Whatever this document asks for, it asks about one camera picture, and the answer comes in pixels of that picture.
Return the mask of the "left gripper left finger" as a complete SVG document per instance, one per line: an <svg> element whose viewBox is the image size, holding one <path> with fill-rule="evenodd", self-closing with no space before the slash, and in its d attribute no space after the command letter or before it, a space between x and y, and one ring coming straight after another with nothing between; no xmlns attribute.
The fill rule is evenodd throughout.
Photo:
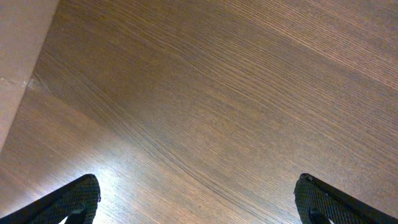
<svg viewBox="0 0 398 224"><path fill-rule="evenodd" d="M31 204L1 218L1 223L92 224L101 200L100 185L85 174Z"/></svg>

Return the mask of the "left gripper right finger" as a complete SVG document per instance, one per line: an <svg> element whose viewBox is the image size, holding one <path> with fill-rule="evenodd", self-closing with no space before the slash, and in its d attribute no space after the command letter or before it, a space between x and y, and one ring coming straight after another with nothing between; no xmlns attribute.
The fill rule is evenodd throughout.
<svg viewBox="0 0 398 224"><path fill-rule="evenodd" d="M397 219L303 173L294 190L295 204L304 224L397 224Z"/></svg>

